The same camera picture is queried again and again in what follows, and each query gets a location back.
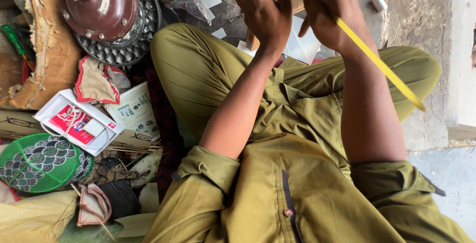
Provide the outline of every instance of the red package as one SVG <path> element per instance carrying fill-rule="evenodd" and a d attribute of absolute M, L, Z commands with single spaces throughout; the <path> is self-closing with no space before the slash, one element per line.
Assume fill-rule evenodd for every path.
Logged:
<path fill-rule="evenodd" d="M 50 119 L 50 123 L 65 132 L 71 125 L 71 122 L 74 118 L 74 113 L 71 113 L 72 110 L 70 110 L 70 108 L 70 105 L 66 105 L 61 111 L 58 112 L 58 115 L 61 115 L 62 117 L 60 118 L 58 116 L 54 116 Z M 87 145 L 92 139 L 94 139 L 94 136 L 83 129 L 84 126 L 86 126 L 86 124 L 92 119 L 92 117 L 77 107 L 74 107 L 74 109 L 78 110 L 76 117 L 79 116 L 80 118 L 74 121 L 74 125 L 69 129 L 68 135 L 80 141 L 82 144 Z"/>

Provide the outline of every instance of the black bag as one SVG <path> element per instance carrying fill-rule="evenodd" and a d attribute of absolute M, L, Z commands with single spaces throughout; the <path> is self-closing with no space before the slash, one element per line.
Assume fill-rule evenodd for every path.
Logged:
<path fill-rule="evenodd" d="M 116 158 L 106 158 L 101 161 L 101 164 L 107 172 L 116 165 L 116 162 Z M 100 188 L 109 198 L 114 219 L 139 214 L 140 203 L 128 180 L 113 180 L 102 184 Z"/>

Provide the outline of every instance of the rolled-up sleeve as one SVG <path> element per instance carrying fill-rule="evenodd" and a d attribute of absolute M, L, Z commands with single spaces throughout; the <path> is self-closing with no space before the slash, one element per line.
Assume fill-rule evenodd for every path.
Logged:
<path fill-rule="evenodd" d="M 431 193 L 444 192 L 410 162 L 354 166 L 350 176 L 355 187 L 405 241 L 473 243 L 456 222 L 438 210 Z"/>
<path fill-rule="evenodd" d="M 204 241 L 224 209 L 224 195 L 239 166 L 237 160 L 194 146 L 172 175 L 174 181 L 143 242 Z"/>

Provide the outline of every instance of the hand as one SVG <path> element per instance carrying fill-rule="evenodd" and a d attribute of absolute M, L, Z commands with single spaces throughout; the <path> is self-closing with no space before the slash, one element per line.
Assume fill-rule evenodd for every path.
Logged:
<path fill-rule="evenodd" d="M 307 16 L 301 26 L 303 36 L 310 26 L 316 38 L 326 47 L 339 52 L 344 58 L 360 56 L 363 52 L 333 20 L 340 17 L 378 55 L 377 46 L 366 27 L 358 0 L 304 0 Z"/>
<path fill-rule="evenodd" d="M 281 54 L 291 32 L 291 0 L 236 0 L 245 24 L 259 39 L 260 51 Z"/>

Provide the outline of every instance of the white box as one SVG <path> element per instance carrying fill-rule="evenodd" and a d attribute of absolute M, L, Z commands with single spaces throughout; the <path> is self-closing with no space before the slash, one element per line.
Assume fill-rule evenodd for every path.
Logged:
<path fill-rule="evenodd" d="M 124 126 L 121 124 L 116 123 L 114 120 L 110 119 L 104 113 L 100 112 L 94 106 L 88 103 L 79 103 L 76 99 L 76 95 L 71 89 L 59 91 L 51 100 L 46 103 L 33 117 L 38 121 L 43 121 L 43 124 L 50 129 L 54 130 L 58 134 L 63 134 L 63 131 L 56 126 L 50 124 L 48 120 L 50 120 L 53 116 L 55 116 L 61 109 L 63 109 L 67 104 L 72 104 L 84 112 L 98 120 L 101 124 L 103 124 L 106 129 L 99 134 L 98 137 L 95 137 L 88 143 L 87 147 L 81 147 L 91 155 L 97 156 L 101 153 L 106 146 L 108 146 L 118 134 L 124 130 Z"/>

